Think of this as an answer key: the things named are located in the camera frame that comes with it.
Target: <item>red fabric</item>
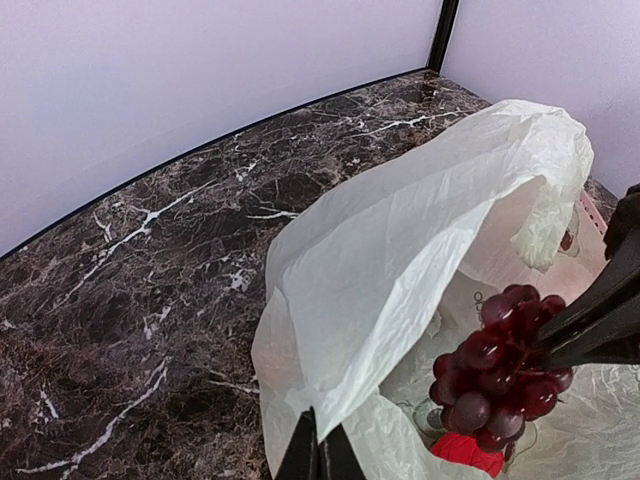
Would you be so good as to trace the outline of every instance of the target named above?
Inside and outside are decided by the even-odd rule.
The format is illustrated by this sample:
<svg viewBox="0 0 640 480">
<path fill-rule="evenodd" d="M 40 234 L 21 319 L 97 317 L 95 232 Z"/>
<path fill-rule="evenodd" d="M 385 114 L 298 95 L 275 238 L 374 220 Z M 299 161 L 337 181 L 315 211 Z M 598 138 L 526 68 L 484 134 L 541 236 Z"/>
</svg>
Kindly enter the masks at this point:
<svg viewBox="0 0 640 480">
<path fill-rule="evenodd" d="M 473 437 L 447 433 L 431 448 L 431 453 L 453 463 L 469 465 L 487 472 L 492 478 L 504 467 L 504 454 L 486 453 L 478 448 Z"/>
</svg>

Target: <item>grape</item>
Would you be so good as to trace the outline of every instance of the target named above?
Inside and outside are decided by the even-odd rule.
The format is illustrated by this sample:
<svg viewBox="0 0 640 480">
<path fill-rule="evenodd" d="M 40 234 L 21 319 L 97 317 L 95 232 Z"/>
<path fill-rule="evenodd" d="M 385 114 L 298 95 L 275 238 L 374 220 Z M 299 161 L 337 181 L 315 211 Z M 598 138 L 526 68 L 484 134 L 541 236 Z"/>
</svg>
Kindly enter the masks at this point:
<svg viewBox="0 0 640 480">
<path fill-rule="evenodd" d="M 508 462 L 516 451 L 516 442 L 511 439 L 507 440 L 507 448 L 504 451 L 504 461 Z"/>
<path fill-rule="evenodd" d="M 496 408 L 487 422 L 487 430 L 497 437 L 513 437 L 522 428 L 524 417 L 507 405 Z"/>
<path fill-rule="evenodd" d="M 433 400 L 433 403 L 435 403 L 436 405 L 443 406 L 444 402 L 442 401 L 442 399 L 438 395 L 438 385 L 437 385 L 437 383 L 438 382 L 433 382 L 431 384 L 431 388 L 429 388 L 429 398 L 431 398 L 431 400 Z"/>
<path fill-rule="evenodd" d="M 464 353 L 463 353 L 464 346 L 466 343 L 467 341 L 465 340 L 460 345 L 458 345 L 458 348 L 453 353 L 452 363 L 454 367 L 460 371 L 465 371 L 469 369 L 469 365 L 467 364 Z"/>
<path fill-rule="evenodd" d="M 567 304 L 559 295 L 549 295 L 548 297 L 544 297 L 541 303 L 542 308 L 551 315 L 557 315 L 567 307 Z"/>
<path fill-rule="evenodd" d="M 505 342 L 489 332 L 473 332 L 461 348 L 467 365 L 476 370 L 489 370 L 502 358 Z"/>
<path fill-rule="evenodd" d="M 449 431 L 454 430 L 453 428 L 454 425 L 451 422 L 451 411 L 452 411 L 451 407 L 444 407 L 442 409 L 442 413 L 440 414 L 440 421 L 442 422 L 442 426 Z"/>
<path fill-rule="evenodd" d="M 480 310 L 480 316 L 485 328 L 497 328 L 503 331 L 511 329 L 513 324 L 512 313 L 513 305 L 504 295 L 489 297 Z"/>
<path fill-rule="evenodd" d="M 518 285 L 509 290 L 506 296 L 514 306 L 530 300 L 540 300 L 540 293 L 533 285 Z"/>
<path fill-rule="evenodd" d="M 538 370 L 544 360 L 544 352 L 530 352 L 522 363 L 521 370 Z"/>
<path fill-rule="evenodd" d="M 518 306 L 519 319 L 513 327 L 513 338 L 528 345 L 538 329 L 551 318 L 538 300 L 529 300 Z"/>
<path fill-rule="evenodd" d="M 524 387 L 524 409 L 528 416 L 546 415 L 558 401 L 555 384 L 549 380 L 537 380 Z"/>
<path fill-rule="evenodd" d="M 465 393 L 453 406 L 451 422 L 459 433 L 472 433 L 487 423 L 491 404 L 484 395 L 477 392 Z"/>
<path fill-rule="evenodd" d="M 558 295 L 540 300 L 532 285 L 510 285 L 487 299 L 483 329 L 433 364 L 436 381 L 429 396 L 444 407 L 444 428 L 475 436 L 486 452 L 505 447 L 512 452 L 525 422 L 551 412 L 558 394 L 571 386 L 573 370 L 541 371 L 546 352 L 528 347 L 538 329 L 564 308 Z"/>
<path fill-rule="evenodd" d="M 520 365 L 523 357 L 524 352 L 522 350 L 515 345 L 507 345 L 504 347 L 504 353 L 502 354 L 500 365 L 504 365 L 505 367 L 515 370 L 518 365 Z"/>
<path fill-rule="evenodd" d="M 433 362 L 433 374 L 436 378 L 442 377 L 448 370 L 453 368 L 454 357 L 451 353 L 445 353 L 436 358 Z"/>
<path fill-rule="evenodd" d="M 495 453 L 507 445 L 507 440 L 502 437 L 497 437 L 486 428 L 483 428 L 476 433 L 476 444 L 478 448 L 487 453 Z"/>
<path fill-rule="evenodd" d="M 551 381 L 558 393 L 566 392 L 573 382 L 573 370 L 570 368 L 561 368 L 547 373 L 547 379 Z"/>
<path fill-rule="evenodd" d="M 459 377 L 460 374 L 457 372 L 447 372 L 436 380 L 435 394 L 443 404 L 453 405 L 456 403 L 456 400 L 460 396 L 458 393 Z"/>
<path fill-rule="evenodd" d="M 518 430 L 518 433 L 516 433 L 513 437 L 509 437 L 507 440 L 512 443 L 515 443 L 516 441 L 520 440 L 522 435 L 524 435 L 525 428 L 527 428 L 527 424 L 525 422 L 522 422 L 522 427 L 520 427 L 520 430 Z"/>
<path fill-rule="evenodd" d="M 505 288 L 502 293 L 509 293 L 511 290 L 513 290 L 514 288 L 518 288 L 520 285 L 518 285 L 517 283 L 512 283 L 511 285 L 509 285 L 507 288 Z"/>
<path fill-rule="evenodd" d="M 478 378 L 478 384 L 482 391 L 495 397 L 506 394 L 515 381 L 516 376 L 513 369 L 504 365 L 498 365 L 493 370 L 482 372 Z"/>
</svg>

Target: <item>dark marble surface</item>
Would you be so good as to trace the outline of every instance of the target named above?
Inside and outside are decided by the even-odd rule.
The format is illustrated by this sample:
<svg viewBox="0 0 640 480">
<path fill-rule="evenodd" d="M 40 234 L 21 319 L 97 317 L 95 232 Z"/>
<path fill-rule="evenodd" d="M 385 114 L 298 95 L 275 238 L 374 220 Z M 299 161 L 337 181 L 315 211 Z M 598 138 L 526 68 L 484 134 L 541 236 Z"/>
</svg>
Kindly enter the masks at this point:
<svg viewBox="0 0 640 480">
<path fill-rule="evenodd" d="M 324 100 L 4 259 L 0 478 L 269 478 L 250 358 L 269 243 L 322 193 L 487 105 L 431 73 Z"/>
</svg>

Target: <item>white marble vein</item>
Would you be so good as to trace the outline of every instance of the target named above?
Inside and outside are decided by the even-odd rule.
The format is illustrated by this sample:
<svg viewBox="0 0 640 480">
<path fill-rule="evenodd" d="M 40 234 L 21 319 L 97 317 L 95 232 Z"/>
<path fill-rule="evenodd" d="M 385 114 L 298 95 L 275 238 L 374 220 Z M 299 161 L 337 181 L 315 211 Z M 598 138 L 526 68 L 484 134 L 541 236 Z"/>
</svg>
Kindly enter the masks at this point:
<svg viewBox="0 0 640 480">
<path fill-rule="evenodd" d="M 465 112 L 463 112 L 462 110 L 457 109 L 455 112 L 445 112 L 445 113 L 438 113 L 435 115 L 421 115 L 418 118 L 414 118 L 411 120 L 394 120 L 391 123 L 388 123 L 387 125 L 380 127 L 376 130 L 373 130 L 371 132 L 364 132 L 364 133 L 359 133 L 357 135 L 354 135 L 354 137 L 361 137 L 363 135 L 374 135 L 376 133 L 380 133 L 380 132 L 384 132 L 385 130 L 389 130 L 390 128 L 395 128 L 395 127 L 399 127 L 401 125 L 408 125 L 410 127 L 415 126 L 417 123 L 421 123 L 424 121 L 428 121 L 431 122 L 433 120 L 435 120 L 436 118 L 444 118 L 444 117 L 450 117 L 450 116 L 457 116 L 460 114 L 463 114 Z"/>
<path fill-rule="evenodd" d="M 155 212 L 152 212 L 152 211 L 146 210 L 146 209 L 140 209 L 142 212 L 146 213 L 146 217 L 143 220 L 142 224 L 137 229 L 135 229 L 133 232 L 129 233 L 122 240 L 120 240 L 119 242 L 113 244 L 107 250 L 103 250 L 102 252 L 100 252 L 101 255 L 98 255 L 100 258 L 97 261 L 97 263 L 87 273 L 84 274 L 84 276 L 80 279 L 80 281 L 71 290 L 69 290 L 64 295 L 62 300 L 60 300 L 59 302 L 57 302 L 54 305 L 54 308 L 57 308 L 57 307 L 63 305 L 64 303 L 66 303 L 69 300 L 69 298 L 71 298 L 71 295 L 73 295 L 76 291 L 78 291 L 80 288 L 82 288 L 82 286 L 85 284 L 85 282 L 89 278 L 91 278 L 91 276 L 93 274 L 95 274 L 107 262 L 107 260 L 109 258 L 111 258 L 111 256 L 121 246 L 125 245 L 127 242 L 130 242 L 131 240 L 136 238 L 138 235 L 148 235 L 149 233 L 151 233 L 151 230 L 149 229 L 149 224 L 153 220 L 155 220 L 158 217 L 160 217 L 160 215 L 165 213 L 167 210 L 170 210 L 173 207 L 175 207 L 176 205 L 182 203 L 184 200 L 190 199 L 193 195 L 195 195 L 199 191 L 211 186 L 213 183 L 214 183 L 213 181 L 207 182 L 204 185 L 201 185 L 200 187 L 195 188 L 195 189 L 185 193 L 184 195 L 181 195 L 180 197 L 176 198 L 173 202 L 169 203 L 168 205 L 165 205 L 160 210 L 156 210 Z"/>
<path fill-rule="evenodd" d="M 70 467 L 67 468 L 62 473 L 62 476 L 60 477 L 63 480 L 69 478 L 71 473 L 73 473 L 75 470 L 78 469 L 80 462 L 82 462 L 82 460 L 87 455 L 91 455 L 92 453 L 95 453 L 100 447 L 102 447 L 105 443 L 107 443 L 107 441 L 109 441 L 109 439 L 111 438 L 111 435 L 113 434 L 113 429 L 118 423 L 124 420 L 127 413 L 129 413 L 129 411 L 136 408 L 138 405 L 144 402 L 147 398 L 153 395 L 153 393 L 156 390 L 158 390 L 158 388 L 160 388 L 160 384 L 162 383 L 162 381 L 166 381 L 168 361 L 169 359 L 165 358 L 160 363 L 160 365 L 158 365 L 158 367 L 156 367 L 156 369 L 151 373 L 151 376 L 149 377 L 148 381 L 155 378 L 156 380 L 154 384 L 150 388 L 148 388 L 147 391 L 145 391 L 140 397 L 138 397 L 133 402 L 130 402 L 126 408 L 124 408 L 115 418 L 113 418 L 105 427 L 104 433 L 100 435 L 100 437 L 98 437 L 98 439 L 95 442 L 93 442 L 88 448 L 74 454 L 68 460 L 59 460 L 57 462 L 50 462 L 50 463 L 47 463 L 46 465 L 43 465 L 41 467 L 36 467 L 36 468 L 18 468 L 16 469 L 16 472 L 17 473 L 42 473 L 42 472 L 56 470 L 58 468 L 62 468 L 70 465 Z"/>
<path fill-rule="evenodd" d="M 245 385 L 236 385 L 235 383 L 230 383 L 230 382 L 216 382 L 214 380 L 209 380 L 209 383 L 211 383 L 212 385 L 218 385 L 220 387 L 234 388 L 234 389 L 240 390 L 240 391 L 242 391 L 244 393 L 255 393 L 255 394 L 259 394 L 260 393 L 260 389 L 258 389 L 258 388 L 247 387 Z"/>
</svg>

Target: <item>red grape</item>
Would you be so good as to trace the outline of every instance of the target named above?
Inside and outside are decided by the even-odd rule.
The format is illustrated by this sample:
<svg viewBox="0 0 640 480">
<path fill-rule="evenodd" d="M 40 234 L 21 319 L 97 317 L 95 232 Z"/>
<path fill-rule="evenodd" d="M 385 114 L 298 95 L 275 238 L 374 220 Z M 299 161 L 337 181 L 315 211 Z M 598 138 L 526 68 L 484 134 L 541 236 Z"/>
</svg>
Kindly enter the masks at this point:
<svg viewBox="0 0 640 480">
<path fill-rule="evenodd" d="M 473 332 L 462 346 L 460 354 L 467 365 L 476 370 L 489 370 L 502 358 L 505 342 L 489 332 Z"/>
<path fill-rule="evenodd" d="M 482 305 L 480 316 L 485 328 L 508 331 L 512 326 L 513 305 L 504 295 L 494 295 Z"/>
<path fill-rule="evenodd" d="M 566 392 L 573 382 L 573 370 L 570 368 L 561 368 L 547 373 L 547 379 L 551 381 L 558 393 Z"/>
<path fill-rule="evenodd" d="M 505 367 L 509 367 L 515 370 L 524 357 L 524 351 L 520 350 L 515 345 L 507 345 L 504 347 L 504 353 L 502 354 L 502 359 L 500 360 L 500 365 L 504 365 Z"/>
<path fill-rule="evenodd" d="M 459 372 L 449 371 L 435 382 L 435 394 L 445 405 L 453 405 L 464 390 L 464 378 Z"/>
<path fill-rule="evenodd" d="M 506 295 L 514 306 L 530 300 L 540 300 L 540 293 L 533 285 L 518 285 L 509 290 Z"/>
<path fill-rule="evenodd" d="M 521 370 L 538 370 L 540 365 L 542 365 L 542 361 L 544 360 L 544 352 L 534 351 L 530 352 L 527 355 L 527 358 L 522 362 Z"/>
<path fill-rule="evenodd" d="M 458 348 L 456 349 L 456 351 L 453 352 L 452 363 L 454 365 L 454 368 L 456 368 L 457 370 L 460 370 L 460 371 L 464 371 L 464 370 L 468 370 L 469 369 L 469 365 L 467 365 L 466 359 L 464 357 L 464 353 L 462 353 L 466 343 L 467 343 L 467 341 L 465 340 L 460 345 L 458 345 Z"/>
<path fill-rule="evenodd" d="M 440 396 L 438 395 L 438 382 L 433 382 L 431 384 L 431 388 L 429 388 L 429 398 L 431 398 L 431 400 L 433 400 L 433 403 L 435 403 L 436 405 L 444 405 L 444 402 L 442 401 L 442 399 L 440 398 Z"/>
<path fill-rule="evenodd" d="M 507 439 L 497 437 L 486 428 L 483 428 L 476 433 L 476 444 L 478 445 L 478 448 L 487 453 L 495 453 L 499 452 L 507 445 Z"/>
<path fill-rule="evenodd" d="M 456 400 L 451 412 L 451 422 L 459 433 L 472 433 L 487 423 L 491 404 L 477 392 L 465 393 Z"/>
<path fill-rule="evenodd" d="M 440 421 L 442 422 L 442 426 L 450 432 L 454 430 L 454 425 L 451 422 L 452 410 L 453 409 L 451 407 L 444 407 L 444 409 L 442 409 L 442 413 L 440 414 Z"/>
<path fill-rule="evenodd" d="M 543 372 L 546 352 L 527 347 L 538 329 L 565 307 L 557 295 L 541 301 L 532 285 L 510 285 L 487 299 L 481 310 L 483 330 L 433 364 L 436 381 L 429 396 L 444 406 L 444 428 L 475 436 L 486 452 L 505 446 L 512 452 L 525 421 L 548 414 L 558 393 L 571 386 L 570 368 Z"/>
<path fill-rule="evenodd" d="M 527 424 L 525 422 L 522 422 L 522 427 L 520 427 L 520 430 L 518 430 L 518 433 L 516 433 L 513 437 L 509 437 L 507 440 L 509 440 L 509 442 L 516 442 L 517 440 L 520 440 L 522 435 L 524 435 L 524 430 L 526 427 L 527 427 Z"/>
<path fill-rule="evenodd" d="M 518 306 L 519 318 L 513 327 L 513 337 L 529 344 L 536 336 L 538 329 L 551 318 L 549 313 L 542 309 L 538 300 L 529 300 Z"/>
<path fill-rule="evenodd" d="M 445 353 L 436 358 L 433 362 L 433 374 L 436 378 L 442 377 L 447 371 L 453 368 L 454 357 L 451 353 Z"/>
<path fill-rule="evenodd" d="M 516 442 L 514 442 L 513 440 L 509 439 L 507 440 L 507 448 L 504 451 L 504 461 L 508 462 L 509 460 L 511 460 L 511 457 L 513 457 L 513 454 L 516 451 Z"/>
<path fill-rule="evenodd" d="M 478 378 L 482 391 L 495 397 L 506 394 L 515 381 L 516 375 L 513 369 L 504 365 L 482 372 Z"/>
<path fill-rule="evenodd" d="M 549 295 L 542 299 L 542 308 L 551 315 L 557 315 L 567 307 L 564 299 L 559 295 Z"/>
<path fill-rule="evenodd" d="M 513 437 L 522 428 L 524 418 L 516 409 L 503 405 L 491 413 L 487 422 L 487 430 L 497 437 Z"/>
<path fill-rule="evenodd" d="M 548 380 L 537 380 L 524 387 L 524 409 L 527 416 L 546 415 L 558 401 L 555 385 Z"/>
<path fill-rule="evenodd" d="M 511 285 L 509 285 L 507 288 L 505 288 L 502 293 L 509 293 L 511 290 L 513 290 L 514 288 L 518 288 L 520 285 L 518 285 L 517 283 L 512 283 Z"/>
</svg>

